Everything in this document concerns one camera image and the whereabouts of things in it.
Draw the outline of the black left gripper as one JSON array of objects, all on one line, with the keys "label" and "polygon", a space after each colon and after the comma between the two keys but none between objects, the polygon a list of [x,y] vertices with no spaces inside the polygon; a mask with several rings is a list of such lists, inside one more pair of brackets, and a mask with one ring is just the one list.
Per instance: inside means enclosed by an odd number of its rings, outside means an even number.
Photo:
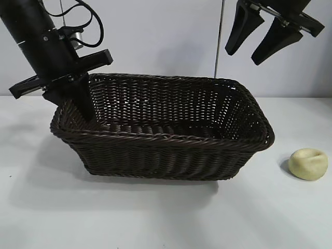
[{"label": "black left gripper", "polygon": [[85,73],[110,65],[113,58],[107,49],[79,57],[76,48],[83,45],[80,40],[83,31],[54,28],[18,43],[36,75],[9,88],[11,94],[18,99],[46,87],[42,94],[45,100],[57,106],[72,100],[84,119],[91,120],[94,109],[89,92],[89,74]]}]

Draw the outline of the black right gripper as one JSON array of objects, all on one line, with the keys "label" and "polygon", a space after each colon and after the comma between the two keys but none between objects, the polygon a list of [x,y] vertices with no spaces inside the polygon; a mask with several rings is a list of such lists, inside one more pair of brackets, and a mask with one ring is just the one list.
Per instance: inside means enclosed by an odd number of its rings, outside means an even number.
[{"label": "black right gripper", "polygon": [[261,10],[276,19],[251,56],[256,65],[260,65],[279,50],[300,41],[303,38],[301,30],[317,37],[325,26],[303,12],[308,4],[309,1],[237,2],[233,27],[225,46],[226,52],[229,55],[235,54],[248,36],[264,23]]}]

